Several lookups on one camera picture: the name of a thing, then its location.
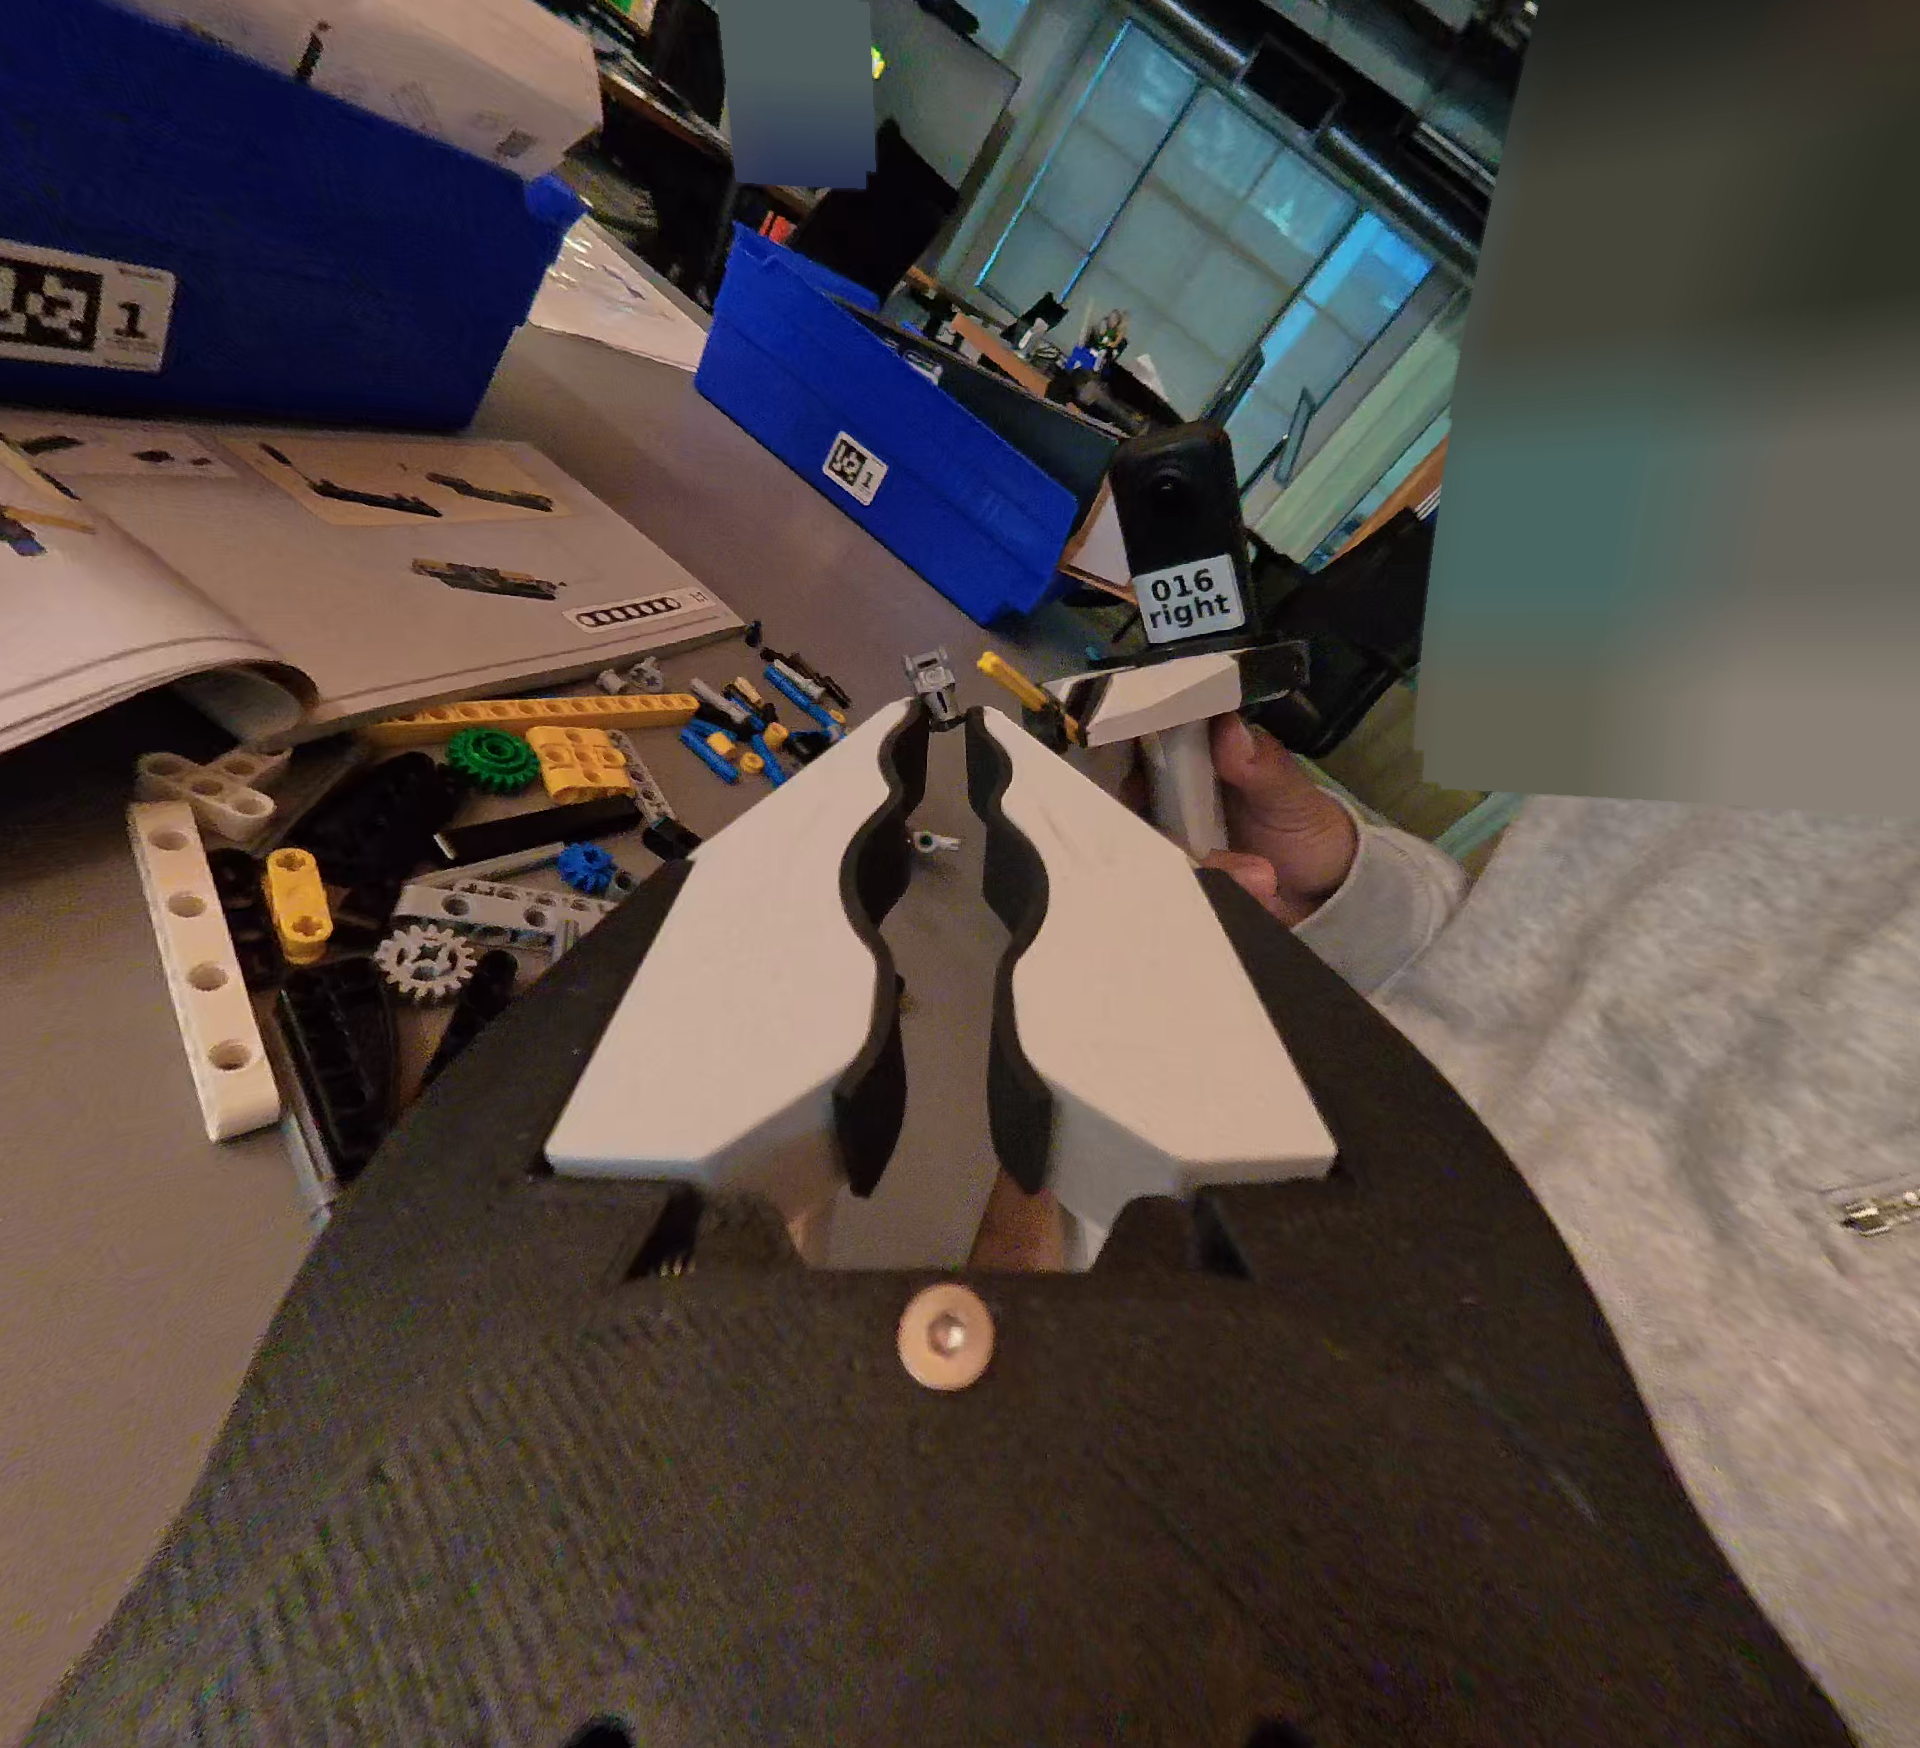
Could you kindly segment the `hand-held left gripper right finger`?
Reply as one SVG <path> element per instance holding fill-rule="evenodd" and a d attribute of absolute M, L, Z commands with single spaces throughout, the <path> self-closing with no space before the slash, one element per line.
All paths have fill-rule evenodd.
<path fill-rule="evenodd" d="M 982 892 L 1003 930 L 995 1160 L 1087 1271 L 1140 1201 L 1324 1180 L 1336 1160 L 1258 976 L 1289 934 L 995 708 L 966 717 Z"/>

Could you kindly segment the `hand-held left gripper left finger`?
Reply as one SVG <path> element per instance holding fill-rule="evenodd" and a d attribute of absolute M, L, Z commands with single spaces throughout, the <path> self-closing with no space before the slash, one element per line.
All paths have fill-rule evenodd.
<path fill-rule="evenodd" d="M 756 1198 L 828 1265 L 906 1118 L 880 926 L 918 804 L 921 708 L 898 702 L 693 855 L 547 1141 L 556 1179 Z"/>

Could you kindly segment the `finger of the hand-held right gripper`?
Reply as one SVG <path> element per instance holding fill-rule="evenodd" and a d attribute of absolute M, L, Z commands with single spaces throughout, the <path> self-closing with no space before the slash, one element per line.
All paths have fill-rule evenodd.
<path fill-rule="evenodd" d="M 1239 664 L 1205 653 L 1111 666 L 1041 683 L 1056 703 L 1239 703 Z"/>
<path fill-rule="evenodd" d="M 1140 744 L 1239 705 L 1239 676 L 1095 676 L 1079 705 L 1079 740 L 1084 747 Z"/>

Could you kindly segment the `short black lego beam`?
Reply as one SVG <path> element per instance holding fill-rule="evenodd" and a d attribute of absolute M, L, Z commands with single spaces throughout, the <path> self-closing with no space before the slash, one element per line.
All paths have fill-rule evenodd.
<path fill-rule="evenodd" d="M 573 845 L 597 845 L 633 833 L 642 823 L 644 810 L 637 798 L 608 795 L 492 823 L 444 827 L 429 842 L 445 868 L 468 871 L 505 857 L 539 857 Z"/>

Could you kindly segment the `grey lego beam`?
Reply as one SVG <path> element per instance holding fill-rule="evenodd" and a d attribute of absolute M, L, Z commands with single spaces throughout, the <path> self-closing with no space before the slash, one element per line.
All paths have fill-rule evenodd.
<path fill-rule="evenodd" d="M 559 958 L 579 944 L 615 904 L 601 896 L 541 891 L 517 882 L 464 879 L 403 886 L 394 926 L 439 926 L 474 944 Z"/>

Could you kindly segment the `grey lego gear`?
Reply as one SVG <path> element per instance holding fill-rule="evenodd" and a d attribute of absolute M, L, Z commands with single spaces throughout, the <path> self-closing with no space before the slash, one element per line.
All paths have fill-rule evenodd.
<path fill-rule="evenodd" d="M 478 969 L 478 953 L 455 930 L 409 923 L 382 938 L 373 956 L 382 981 L 409 1008 L 458 1001 Z"/>

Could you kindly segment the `green lego gear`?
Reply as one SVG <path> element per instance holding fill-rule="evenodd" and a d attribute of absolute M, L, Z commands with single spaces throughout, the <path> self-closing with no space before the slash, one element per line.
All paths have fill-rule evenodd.
<path fill-rule="evenodd" d="M 458 727 L 447 738 L 444 767 L 487 795 L 513 795 L 543 779 L 543 759 L 522 733 L 481 726 Z"/>

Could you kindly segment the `yellow lego connector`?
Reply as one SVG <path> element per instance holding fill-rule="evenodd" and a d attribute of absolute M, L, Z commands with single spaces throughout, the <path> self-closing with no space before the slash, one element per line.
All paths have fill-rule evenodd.
<path fill-rule="evenodd" d="M 265 859 L 265 896 L 285 962 L 296 969 L 323 962 L 334 923 L 317 857 L 294 846 L 273 851 Z"/>

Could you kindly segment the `small white lego beam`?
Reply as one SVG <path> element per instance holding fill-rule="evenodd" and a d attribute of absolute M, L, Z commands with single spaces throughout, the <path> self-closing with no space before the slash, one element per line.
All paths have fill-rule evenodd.
<path fill-rule="evenodd" d="M 273 790 L 290 761 L 290 747 L 237 747 L 214 761 L 149 752 L 135 763 L 135 798 L 181 804 L 204 834 L 249 848 L 279 823 Z"/>

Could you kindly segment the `long white lego beam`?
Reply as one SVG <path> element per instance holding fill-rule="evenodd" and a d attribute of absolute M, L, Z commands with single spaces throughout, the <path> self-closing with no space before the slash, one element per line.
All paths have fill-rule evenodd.
<path fill-rule="evenodd" d="M 212 1145 L 276 1127 L 281 1094 L 193 813 L 132 801 L 142 894 Z"/>

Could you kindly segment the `person's right hand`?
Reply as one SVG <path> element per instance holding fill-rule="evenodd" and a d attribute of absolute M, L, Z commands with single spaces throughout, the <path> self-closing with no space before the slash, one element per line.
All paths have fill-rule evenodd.
<path fill-rule="evenodd" d="M 1352 814 L 1268 731 L 1237 715 L 1212 726 L 1227 845 L 1198 861 L 1223 873 L 1285 926 L 1318 915 L 1361 851 Z"/>

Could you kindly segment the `blue plastic storage bin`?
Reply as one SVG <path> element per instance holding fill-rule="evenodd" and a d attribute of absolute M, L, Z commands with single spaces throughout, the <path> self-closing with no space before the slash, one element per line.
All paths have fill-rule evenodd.
<path fill-rule="evenodd" d="M 455 434 L 585 203 L 109 0 L 2 0 L 2 401 Z"/>
<path fill-rule="evenodd" d="M 1063 589 L 1080 501 L 915 366 L 867 293 L 733 227 L 695 387 L 831 505 L 982 627 Z"/>

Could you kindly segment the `white board panel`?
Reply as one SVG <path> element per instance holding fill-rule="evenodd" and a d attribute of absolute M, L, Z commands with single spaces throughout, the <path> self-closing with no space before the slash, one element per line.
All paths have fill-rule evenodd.
<path fill-rule="evenodd" d="M 1020 86 L 940 0 L 863 0 L 872 24 L 876 130 L 901 141 L 960 196 L 992 161 Z"/>

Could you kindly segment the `open instruction booklet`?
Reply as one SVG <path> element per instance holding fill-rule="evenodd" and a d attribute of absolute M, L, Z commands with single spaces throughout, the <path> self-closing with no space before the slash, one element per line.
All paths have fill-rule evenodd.
<path fill-rule="evenodd" d="M 746 622 L 539 449 L 4 410 L 2 747 L 156 691 L 244 744 Z"/>

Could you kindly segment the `yellow lego frame brick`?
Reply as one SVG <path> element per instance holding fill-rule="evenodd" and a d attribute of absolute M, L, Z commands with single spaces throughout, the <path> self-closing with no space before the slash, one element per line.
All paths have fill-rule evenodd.
<path fill-rule="evenodd" d="M 539 726 L 524 740 L 541 767 L 543 790 L 556 806 L 637 798 L 628 757 L 608 729 Z"/>

